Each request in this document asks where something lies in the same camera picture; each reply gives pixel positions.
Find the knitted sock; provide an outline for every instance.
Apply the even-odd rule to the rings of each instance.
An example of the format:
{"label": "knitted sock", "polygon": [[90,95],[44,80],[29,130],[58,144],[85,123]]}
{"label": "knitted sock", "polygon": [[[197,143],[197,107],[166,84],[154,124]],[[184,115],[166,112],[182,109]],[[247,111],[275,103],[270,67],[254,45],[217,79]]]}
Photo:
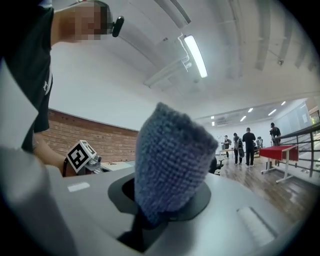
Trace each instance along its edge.
{"label": "knitted sock", "polygon": [[217,147],[189,116],[158,103],[138,134],[135,151],[135,201],[152,225],[194,196]]}

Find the red brick wall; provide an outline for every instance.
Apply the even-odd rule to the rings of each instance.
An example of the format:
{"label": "red brick wall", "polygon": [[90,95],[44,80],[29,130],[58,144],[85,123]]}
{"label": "red brick wall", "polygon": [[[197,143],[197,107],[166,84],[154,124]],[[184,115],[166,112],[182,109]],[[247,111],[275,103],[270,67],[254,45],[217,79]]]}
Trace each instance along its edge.
{"label": "red brick wall", "polygon": [[54,110],[49,111],[50,129],[43,137],[59,154],[67,151],[79,140],[87,141],[102,162],[125,162],[135,160],[137,131],[88,121]]}

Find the standing person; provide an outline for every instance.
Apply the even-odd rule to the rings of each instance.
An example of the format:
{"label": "standing person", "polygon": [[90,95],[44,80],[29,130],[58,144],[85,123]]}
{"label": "standing person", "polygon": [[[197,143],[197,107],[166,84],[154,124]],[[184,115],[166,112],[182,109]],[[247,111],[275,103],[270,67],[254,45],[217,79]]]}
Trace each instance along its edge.
{"label": "standing person", "polygon": [[246,151],[246,167],[249,168],[249,158],[250,159],[250,167],[254,166],[254,155],[255,155],[255,145],[254,141],[256,137],[253,133],[251,133],[250,128],[246,129],[246,133],[242,137],[242,142],[245,142],[245,151]]}
{"label": "standing person", "polygon": [[281,132],[278,127],[275,126],[275,123],[271,123],[271,130],[270,130],[271,140],[272,140],[272,146],[278,146],[280,144],[280,139],[275,139],[275,137],[280,137]]}
{"label": "standing person", "polygon": [[[60,42],[77,43],[100,35],[110,37],[114,24],[109,6],[102,1],[78,0],[72,6],[57,11],[51,2],[44,0],[36,6],[30,3],[27,10],[16,7],[12,15],[19,25],[7,28],[7,33],[4,33],[6,51],[3,65],[8,67],[17,85],[38,111],[22,149],[63,173],[66,157],[52,150],[41,134],[49,129],[48,109],[53,87],[51,48]],[[66,175],[76,175],[70,164]]]}
{"label": "standing person", "polygon": [[[228,135],[224,136],[224,149],[228,150],[229,149],[229,145],[231,145],[231,140],[228,139]],[[229,152],[226,151],[226,158],[229,158]]]}
{"label": "standing person", "polygon": [[[234,158],[235,158],[235,163],[234,165],[237,165],[238,164],[238,150],[241,149],[243,147],[243,144],[242,144],[242,141],[241,141],[241,138],[236,134],[234,133],[233,134],[233,141],[234,141]],[[242,164],[242,157],[239,156],[239,165]]]}

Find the wooden floor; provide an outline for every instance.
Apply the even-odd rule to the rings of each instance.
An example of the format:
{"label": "wooden floor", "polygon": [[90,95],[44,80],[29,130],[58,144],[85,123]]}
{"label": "wooden floor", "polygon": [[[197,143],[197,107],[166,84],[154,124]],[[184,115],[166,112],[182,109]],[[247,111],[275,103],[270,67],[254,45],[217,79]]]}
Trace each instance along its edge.
{"label": "wooden floor", "polygon": [[242,165],[234,165],[235,159],[230,156],[223,161],[220,175],[240,182],[269,201],[291,223],[308,216],[319,192],[317,186],[295,177],[276,184],[276,180],[283,178],[284,173],[276,170],[262,175],[261,171],[266,169],[266,158],[255,157],[254,167],[250,169],[246,168],[246,161],[243,160]]}

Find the white wall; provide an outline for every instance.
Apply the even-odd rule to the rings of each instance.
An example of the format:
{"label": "white wall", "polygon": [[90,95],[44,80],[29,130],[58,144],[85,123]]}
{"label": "white wall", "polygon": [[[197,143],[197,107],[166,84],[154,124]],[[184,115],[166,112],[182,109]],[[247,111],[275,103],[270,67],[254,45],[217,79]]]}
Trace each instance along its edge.
{"label": "white wall", "polygon": [[307,100],[307,98],[300,98],[300,99],[293,100],[289,103],[286,103],[285,108],[282,111],[274,113],[274,115],[272,117],[272,121],[275,122],[277,119],[282,118],[283,116],[287,115],[292,110],[294,110],[296,107],[298,107],[302,103],[304,103],[306,100]]}
{"label": "white wall", "polygon": [[212,136],[220,142],[219,137],[224,137],[225,135],[228,136],[230,140],[232,140],[231,147],[234,146],[233,138],[234,133],[236,133],[239,137],[242,138],[242,136],[246,133],[246,129],[249,127],[251,129],[251,132],[255,135],[255,137],[261,137],[263,139],[263,146],[264,147],[270,147],[270,120],[264,120],[259,122],[253,122],[253,123],[246,123],[241,125],[235,125],[235,126],[223,126],[223,127],[211,127],[207,128],[207,131],[212,134]]}
{"label": "white wall", "polygon": [[142,84],[132,67],[98,45],[58,43],[51,51],[49,108],[76,117],[139,130],[158,102],[174,104]]}
{"label": "white wall", "polygon": [[306,100],[300,99],[291,102],[283,111],[273,117],[272,120],[280,129],[281,135],[294,133],[312,125]]}

